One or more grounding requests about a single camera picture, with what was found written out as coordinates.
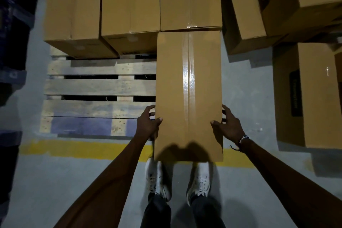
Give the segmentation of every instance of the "yellow floor line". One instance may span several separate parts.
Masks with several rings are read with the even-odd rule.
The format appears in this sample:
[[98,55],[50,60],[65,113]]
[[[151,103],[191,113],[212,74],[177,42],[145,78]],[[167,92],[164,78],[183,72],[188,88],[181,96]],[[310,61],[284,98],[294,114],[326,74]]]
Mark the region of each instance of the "yellow floor line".
[[[20,154],[42,155],[48,154],[53,157],[73,157],[78,159],[113,160],[125,148],[126,144],[85,142],[85,141],[62,141],[62,140],[39,140],[20,146]],[[145,145],[139,161],[146,162],[152,155],[152,146]],[[217,162],[217,166],[254,168],[254,165],[245,154],[232,149],[223,149],[223,162]]]

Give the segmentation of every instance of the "white sneaker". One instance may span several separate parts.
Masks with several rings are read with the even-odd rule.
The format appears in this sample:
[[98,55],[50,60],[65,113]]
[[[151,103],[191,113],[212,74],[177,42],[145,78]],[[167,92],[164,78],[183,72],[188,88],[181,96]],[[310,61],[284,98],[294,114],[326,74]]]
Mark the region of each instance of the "white sneaker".
[[163,184],[163,165],[161,161],[155,161],[152,157],[149,158],[145,166],[145,175],[147,190],[161,196],[166,202],[170,201],[171,193],[167,186]]
[[209,162],[198,163],[195,169],[194,180],[186,193],[188,205],[190,205],[190,197],[193,194],[196,196],[208,196],[211,186],[211,164]]

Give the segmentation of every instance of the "hand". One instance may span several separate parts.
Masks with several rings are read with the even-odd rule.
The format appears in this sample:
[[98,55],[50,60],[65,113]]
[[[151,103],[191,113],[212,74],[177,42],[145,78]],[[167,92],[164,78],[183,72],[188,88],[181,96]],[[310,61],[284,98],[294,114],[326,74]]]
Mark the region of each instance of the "hand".
[[242,129],[240,120],[232,114],[231,110],[228,107],[226,107],[225,105],[222,105],[222,107],[224,109],[224,111],[222,112],[227,117],[226,123],[224,124],[219,123],[218,121],[211,121],[211,125],[212,127],[217,126],[224,137],[231,140],[239,147],[239,141],[246,134]]
[[155,108],[155,105],[150,105],[145,108],[143,113],[140,117],[138,117],[136,121],[136,132],[135,136],[138,136],[142,138],[143,140],[148,140],[149,137],[151,137],[155,131],[157,131],[159,125],[163,121],[163,118],[157,118],[156,120],[151,120],[149,117],[150,115],[155,115],[156,113],[151,113],[150,110],[152,108]]

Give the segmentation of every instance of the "gray floor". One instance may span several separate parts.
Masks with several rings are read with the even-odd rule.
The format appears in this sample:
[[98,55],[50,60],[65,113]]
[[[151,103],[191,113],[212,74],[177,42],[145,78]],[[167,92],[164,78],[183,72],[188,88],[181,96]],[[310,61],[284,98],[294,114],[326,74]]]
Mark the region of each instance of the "gray floor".
[[[50,60],[49,45],[42,40],[44,11],[45,0],[39,0],[28,48],[27,83],[0,108],[0,129],[23,130],[22,143],[32,142],[32,139],[55,139],[39,133],[43,86]],[[246,133],[273,155],[342,199],[341,152],[306,150],[276,141],[271,49],[228,58],[222,44],[221,55],[223,103],[240,118]],[[10,210],[3,227],[53,227],[109,163],[108,160],[19,155]],[[147,205],[144,167],[145,163],[138,163],[120,227],[140,226]],[[190,165],[177,164],[174,169],[170,201],[172,227],[194,227],[185,199],[190,168]],[[220,203],[227,227],[295,227],[256,169],[216,167],[211,193]]]

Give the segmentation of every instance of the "dark pants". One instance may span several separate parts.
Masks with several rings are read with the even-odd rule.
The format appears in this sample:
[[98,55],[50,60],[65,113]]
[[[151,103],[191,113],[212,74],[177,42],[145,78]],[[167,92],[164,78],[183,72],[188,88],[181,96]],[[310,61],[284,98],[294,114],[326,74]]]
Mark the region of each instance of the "dark pants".
[[[194,213],[197,228],[225,228],[218,212],[207,197],[196,196],[191,201],[191,209]],[[171,208],[162,197],[150,194],[140,227],[169,228],[170,224]]]

